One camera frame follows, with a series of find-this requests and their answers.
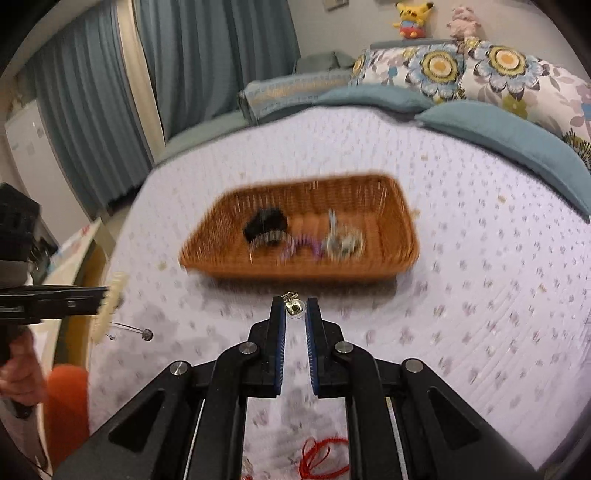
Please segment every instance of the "light switch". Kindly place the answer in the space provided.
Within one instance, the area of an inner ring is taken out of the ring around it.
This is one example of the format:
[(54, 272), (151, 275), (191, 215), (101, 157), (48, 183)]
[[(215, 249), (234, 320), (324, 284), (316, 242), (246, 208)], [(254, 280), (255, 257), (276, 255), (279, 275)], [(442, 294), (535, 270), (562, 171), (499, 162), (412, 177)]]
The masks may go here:
[(330, 10), (334, 10), (338, 7), (344, 7), (345, 5), (349, 5), (349, 0), (322, 0), (324, 3), (324, 9), (329, 12)]

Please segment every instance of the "small silver bell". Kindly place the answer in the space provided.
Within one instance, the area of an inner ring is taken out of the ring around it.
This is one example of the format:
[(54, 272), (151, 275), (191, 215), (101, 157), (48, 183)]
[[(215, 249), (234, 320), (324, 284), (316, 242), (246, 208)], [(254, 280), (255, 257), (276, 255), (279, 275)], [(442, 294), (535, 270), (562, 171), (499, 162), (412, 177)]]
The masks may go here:
[(285, 309), (287, 314), (293, 318), (300, 318), (304, 313), (306, 305), (297, 297), (297, 293), (289, 291), (285, 295), (282, 295), (283, 301), (285, 302)]

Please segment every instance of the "wicker basket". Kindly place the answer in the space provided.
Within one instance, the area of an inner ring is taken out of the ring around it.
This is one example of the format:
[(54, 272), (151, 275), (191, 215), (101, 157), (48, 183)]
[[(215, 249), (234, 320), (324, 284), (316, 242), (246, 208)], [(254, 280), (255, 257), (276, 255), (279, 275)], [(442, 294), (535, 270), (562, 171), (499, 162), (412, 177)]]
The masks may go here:
[[(361, 257), (343, 262), (316, 260), (299, 248), (286, 262), (284, 245), (263, 247), (249, 256), (242, 235), (247, 221), (262, 207), (277, 206), (293, 236), (324, 238), (329, 209), (339, 226), (360, 229), (365, 237)], [(368, 174), (252, 186), (222, 196), (186, 241), (179, 262), (215, 278), (371, 281), (393, 277), (418, 258), (418, 241), (402, 191), (391, 177)]]

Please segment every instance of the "blue curtain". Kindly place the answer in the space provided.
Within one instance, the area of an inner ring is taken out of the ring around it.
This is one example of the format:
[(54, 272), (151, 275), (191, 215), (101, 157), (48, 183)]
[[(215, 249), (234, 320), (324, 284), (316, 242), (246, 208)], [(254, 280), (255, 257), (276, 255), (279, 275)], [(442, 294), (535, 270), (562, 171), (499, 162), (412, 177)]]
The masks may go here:
[(91, 216), (152, 168), (121, 55), (115, 5), (99, 4), (28, 63), (49, 138)]
[(135, 13), (165, 141), (300, 56), (287, 0), (135, 0)]

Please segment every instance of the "white wall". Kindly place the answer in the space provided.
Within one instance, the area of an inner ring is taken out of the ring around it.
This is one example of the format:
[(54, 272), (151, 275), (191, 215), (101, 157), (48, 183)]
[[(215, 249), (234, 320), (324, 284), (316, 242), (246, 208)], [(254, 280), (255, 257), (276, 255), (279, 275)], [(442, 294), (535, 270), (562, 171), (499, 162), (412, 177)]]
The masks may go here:
[[(388, 0), (349, 0), (349, 6), (325, 12), (322, 0), (288, 0), (301, 54), (343, 50), (356, 57), (376, 41), (398, 39), (391, 24), (398, 12)], [(423, 0), (408, 0), (411, 5)], [(537, 7), (527, 0), (435, 0), (434, 11), (427, 21), (433, 38), (448, 38), (446, 24), (452, 8), (461, 4), (473, 7), (483, 25), (483, 37), (515, 47), (564, 66), (571, 73), (589, 81), (579, 59), (568, 42)]]

